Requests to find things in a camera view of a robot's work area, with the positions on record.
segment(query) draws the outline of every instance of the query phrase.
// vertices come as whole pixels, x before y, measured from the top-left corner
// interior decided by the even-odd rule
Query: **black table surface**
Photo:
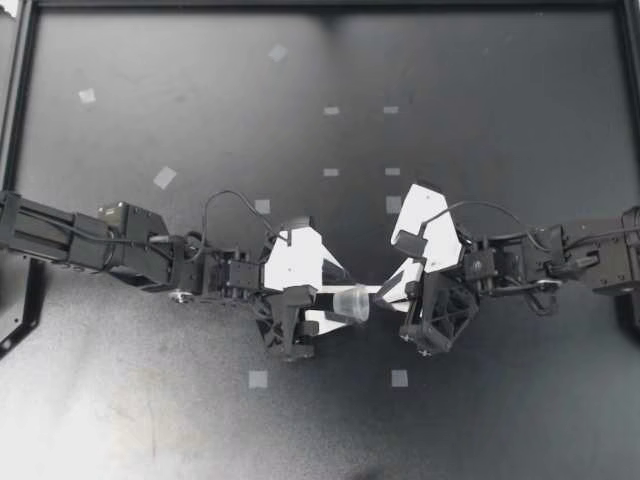
[[[372,285],[402,260],[386,197],[417,178],[531,224],[638,202],[610,13],[333,13],[46,13],[19,191],[87,214],[128,201],[182,233],[209,193],[235,188],[269,199],[275,223],[313,215]],[[12,21],[0,28],[6,54]],[[94,103],[81,102],[87,89]],[[161,189],[165,166],[177,175]],[[480,209],[456,219],[517,228]],[[232,199],[210,225],[217,245],[261,246],[259,222]],[[552,318],[519,299],[485,302],[445,356],[418,356],[396,335],[401,317],[376,310],[365,327],[319,339],[314,360],[283,364],[242,310],[48,272],[41,326],[0,363],[12,478],[640,474],[640,345],[611,299],[579,285]],[[408,387],[391,388],[393,369]],[[256,370],[268,388],[249,388]]]

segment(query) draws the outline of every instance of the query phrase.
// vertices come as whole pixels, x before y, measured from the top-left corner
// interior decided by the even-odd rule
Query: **clear plastic cup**
[[[364,322],[369,318],[369,292],[366,287],[356,285],[333,296],[333,311],[339,315]]]

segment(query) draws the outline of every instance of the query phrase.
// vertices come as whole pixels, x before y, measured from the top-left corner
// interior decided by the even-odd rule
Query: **black cable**
[[[633,233],[633,232],[640,232],[640,227],[620,228],[618,230],[609,230],[608,232],[594,233],[593,235],[585,235],[584,237],[578,238],[577,240],[574,240],[573,242],[569,243],[565,247],[565,251],[579,247],[581,243],[585,243],[590,240],[597,240],[599,238],[609,237],[611,235],[622,235],[625,233]]]
[[[505,276],[504,278],[506,281],[508,281],[512,285],[515,285],[515,287],[511,287],[511,288],[521,289],[520,292],[523,294],[524,300],[527,306],[533,313],[535,313],[539,317],[548,317],[549,315],[553,315],[556,312],[557,301],[553,293],[549,294],[549,297],[550,297],[549,305],[544,306],[540,301],[540,299],[538,299],[538,297],[536,297],[536,295],[533,293],[533,290],[537,290],[539,288],[536,284],[525,285],[524,283],[519,282],[518,280],[516,280],[511,276]]]
[[[240,192],[236,192],[235,190],[221,190],[219,192],[212,194],[209,198],[207,198],[207,201],[204,204],[204,208],[202,211],[202,240],[200,241],[200,246],[198,247],[198,250],[196,251],[196,253],[192,257],[188,258],[186,260],[187,262],[195,262],[205,251],[206,244],[207,244],[207,214],[209,210],[209,205],[216,198],[226,194],[234,195],[235,197],[239,198],[244,204],[244,206],[247,207],[249,212],[251,212],[254,216],[256,216],[262,221],[262,223],[264,224],[265,228],[269,233],[280,238],[281,240],[284,240],[285,242],[288,242],[286,238],[284,238],[283,236],[281,236],[279,233],[275,231],[275,229],[269,223],[266,217],[262,215],[260,212],[258,212],[253,205],[251,205],[251,202],[247,199],[247,197],[245,197]]]
[[[35,218],[36,220],[41,220],[45,223],[48,223],[51,226],[57,227],[66,232],[73,233],[74,235],[84,238],[85,240],[88,240],[90,242],[106,243],[110,245],[123,244],[123,245],[130,245],[132,247],[148,248],[149,250],[156,252],[158,255],[161,255],[166,260],[173,261],[173,257],[171,255],[169,255],[168,253],[164,252],[162,249],[148,242],[141,242],[139,240],[131,240],[127,238],[96,237],[95,235],[85,232],[84,230],[74,227],[73,225],[68,225],[64,222],[54,220],[53,218],[48,218],[44,215],[40,215],[35,212],[28,212],[28,211],[21,210],[20,213],[23,215],[26,215],[27,217]]]
[[[449,212],[451,212],[451,211],[453,211],[453,210],[455,210],[457,208],[464,207],[466,205],[481,205],[481,206],[493,208],[494,210],[498,210],[498,211],[502,212],[503,214],[507,215],[509,218],[511,218],[516,223],[519,223],[520,225],[522,225],[525,228],[525,231],[522,232],[522,235],[528,237],[529,240],[531,241],[531,243],[533,243],[533,245],[536,248],[538,248],[539,250],[542,250],[543,252],[550,252],[551,251],[547,247],[541,245],[540,242],[538,242],[538,240],[535,238],[535,236],[532,233],[535,230],[532,226],[527,225],[525,222],[520,220],[520,217],[518,217],[516,214],[514,214],[510,210],[504,208],[503,206],[498,205],[497,203],[486,202],[484,200],[462,200],[460,202],[456,202],[456,203],[450,205],[449,207],[445,208],[441,212],[437,213],[433,217],[431,217],[428,220],[426,220],[423,223],[423,225],[426,226],[429,223],[433,222],[434,220],[440,218],[441,216],[443,216],[443,215],[445,215],[445,214],[447,214],[447,213],[449,213]],[[518,235],[521,235],[521,233],[511,234],[511,235],[508,235],[507,237],[517,237]]]

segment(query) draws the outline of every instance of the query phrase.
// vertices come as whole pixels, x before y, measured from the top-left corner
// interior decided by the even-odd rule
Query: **tape square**
[[[80,97],[80,101],[85,105],[96,102],[96,92],[93,88],[79,91],[78,96]]]
[[[328,117],[340,115],[339,107],[324,107],[324,114]]]
[[[172,168],[162,167],[162,170],[160,170],[160,172],[158,172],[158,175],[156,175],[156,178],[153,179],[153,183],[164,190],[169,186],[176,175],[176,171]]]
[[[268,383],[266,370],[249,370],[249,388],[267,388]]]
[[[406,370],[391,370],[391,387],[406,388],[409,386],[409,374]]]
[[[402,197],[394,197],[394,196],[387,197],[387,213],[389,214],[400,213],[401,209],[402,209]]]
[[[288,53],[289,50],[278,43],[274,45],[274,47],[269,51],[267,55],[271,60],[278,63],[284,60]]]
[[[258,213],[268,215],[271,213],[271,201],[269,199],[256,200],[254,206]]]

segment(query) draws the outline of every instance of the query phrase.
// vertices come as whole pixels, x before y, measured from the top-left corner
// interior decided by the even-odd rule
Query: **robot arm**
[[[409,258],[375,299],[406,314],[400,336],[423,355],[449,351],[486,297],[519,295],[537,315],[551,315],[567,281],[613,296],[640,288],[638,207],[501,237],[470,236],[451,209],[433,187],[411,187],[391,239]]]
[[[304,310],[314,304],[328,266],[344,271],[311,219],[285,225],[254,262],[238,249],[201,246],[196,233],[170,235],[158,214],[140,207],[119,202],[98,212],[97,218],[70,214],[1,192],[0,246],[75,271],[108,273],[178,303],[250,303],[269,351],[287,359],[313,356],[309,339],[318,323],[305,321]]]

